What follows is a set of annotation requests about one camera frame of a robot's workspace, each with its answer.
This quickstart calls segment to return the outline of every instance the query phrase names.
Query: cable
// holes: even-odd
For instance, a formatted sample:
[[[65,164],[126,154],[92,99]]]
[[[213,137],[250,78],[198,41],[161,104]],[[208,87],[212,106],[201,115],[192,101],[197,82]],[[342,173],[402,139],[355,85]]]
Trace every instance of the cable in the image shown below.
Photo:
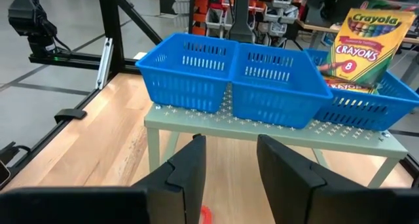
[[[228,5],[230,6],[231,18],[232,18],[233,23],[234,23],[234,13],[233,13],[233,7],[231,5],[231,0],[228,0]]]
[[[62,45],[66,50],[68,50],[71,53],[71,49],[66,44],[64,44],[62,41],[60,41],[57,36],[54,36],[53,38],[54,38],[55,41],[57,41],[60,45]]]
[[[300,38],[301,38],[301,40],[302,41],[304,41],[305,43],[310,43],[310,41],[306,41],[306,40],[304,40],[304,38],[302,38],[302,36],[312,36],[312,34],[311,33],[309,33],[309,32],[305,32],[305,31],[299,31],[299,34],[298,34],[299,36],[300,36]]]

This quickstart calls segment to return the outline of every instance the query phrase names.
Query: orange object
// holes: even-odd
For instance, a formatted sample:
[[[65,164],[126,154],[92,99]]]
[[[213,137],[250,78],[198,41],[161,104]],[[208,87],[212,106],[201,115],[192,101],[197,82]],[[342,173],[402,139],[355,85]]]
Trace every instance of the orange object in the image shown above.
[[[257,1],[255,5],[255,11],[256,12],[264,12],[266,9],[266,3],[263,1]]]
[[[195,35],[205,35],[205,28],[192,27],[192,33]]]
[[[255,10],[256,1],[250,0],[249,1],[249,10]]]
[[[205,14],[194,14],[194,20],[197,22],[205,22]]]
[[[208,0],[195,0],[195,6],[198,7],[201,14],[208,11]]]
[[[212,224],[212,213],[207,206],[201,207],[201,214],[203,217],[202,224]]]

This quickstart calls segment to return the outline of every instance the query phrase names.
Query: gray floor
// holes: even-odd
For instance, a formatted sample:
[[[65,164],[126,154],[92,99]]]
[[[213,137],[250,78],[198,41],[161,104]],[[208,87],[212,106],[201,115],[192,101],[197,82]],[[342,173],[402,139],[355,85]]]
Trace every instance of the gray floor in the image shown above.
[[[7,10],[12,0],[0,0],[0,9]],[[136,10],[162,37],[177,31],[169,18],[159,17],[159,0],[131,0]],[[70,48],[77,48],[103,34],[98,0],[41,0],[48,19],[57,26],[58,37]],[[129,17],[120,12],[121,24]],[[147,52],[154,44],[133,23],[122,26],[124,55],[133,57]],[[70,67],[31,64],[31,53],[25,37],[19,37],[7,20],[7,12],[0,13],[0,148],[16,141],[32,147],[55,125],[54,115],[62,108],[76,106],[94,87],[96,71]],[[79,52],[101,54],[104,38],[100,38]],[[310,36],[303,35],[300,45],[308,47]],[[296,48],[289,42],[287,48]],[[406,55],[392,71],[401,76],[414,53]],[[39,90],[48,86],[50,90]],[[419,113],[407,115],[394,129],[419,132]],[[415,138],[397,136],[409,149],[415,148]]]

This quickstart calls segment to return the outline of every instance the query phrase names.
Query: table leg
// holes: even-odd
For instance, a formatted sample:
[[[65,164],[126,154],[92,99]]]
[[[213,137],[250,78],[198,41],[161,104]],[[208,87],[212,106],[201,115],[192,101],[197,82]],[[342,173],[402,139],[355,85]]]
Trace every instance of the table leg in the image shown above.
[[[325,168],[329,168],[321,150],[313,149],[313,153],[314,153],[314,156],[316,157],[316,160],[317,160],[318,164],[322,165]]]
[[[156,128],[147,128],[150,172],[160,166],[160,135]]]
[[[413,80],[419,74],[419,52],[413,58],[406,72],[401,76],[401,80],[408,86],[412,84]]]
[[[368,184],[368,188],[379,188],[399,161],[400,159],[386,158],[377,173],[374,175],[373,179]]]
[[[321,37],[323,37],[323,32],[322,31],[315,31],[313,32],[312,35],[312,40],[310,41],[310,46],[309,48],[311,49],[317,49],[320,45],[320,41],[321,41]]]
[[[163,162],[166,162],[170,159],[176,150],[177,139],[179,138],[179,132],[172,132],[169,137],[168,144],[166,146],[166,150],[163,153]]]

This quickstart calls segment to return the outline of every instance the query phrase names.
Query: black metal frame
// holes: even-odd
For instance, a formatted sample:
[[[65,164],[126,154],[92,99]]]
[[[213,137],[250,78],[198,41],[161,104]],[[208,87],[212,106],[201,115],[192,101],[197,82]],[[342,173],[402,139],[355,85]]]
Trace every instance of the black metal frame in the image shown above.
[[[195,0],[189,0],[189,23],[188,23],[188,33],[192,34],[192,29],[194,26],[194,13],[195,13]]]
[[[109,70],[109,80],[117,73],[141,74],[138,69],[135,68],[136,61],[134,59],[124,57],[118,7],[120,7],[131,18],[131,20],[137,24],[137,26],[154,44],[159,44],[162,41],[162,38],[148,25],[146,21],[144,21],[129,0],[99,0],[99,2],[105,36],[107,38],[112,38],[114,44],[112,62]],[[69,52],[66,50],[63,50],[54,56],[39,57],[32,54],[29,57],[31,63],[93,70],[99,69],[100,59],[101,56],[97,54]]]
[[[154,44],[159,44],[161,37],[148,25],[146,21],[137,13],[133,4],[128,0],[99,0],[103,27],[106,38],[113,39],[112,60],[109,68],[108,81],[110,81],[118,73],[130,73],[141,75],[138,68],[135,67],[136,60],[125,58],[122,45],[122,34],[120,30],[120,20],[118,7],[120,7],[138,27],[150,38]],[[59,54],[48,57],[39,57],[31,55],[29,57],[31,63],[57,65],[63,67],[76,67],[81,69],[98,70],[101,56],[97,54],[85,54],[80,52],[61,51]],[[75,109],[83,109],[86,105],[98,95],[100,91],[95,89],[80,102]],[[36,143],[30,152],[26,153],[13,167],[9,167],[10,178],[0,186],[2,189],[6,186],[29,162],[35,158],[45,146],[47,146],[68,124],[70,121],[59,122],[47,135],[45,135],[38,143]]]

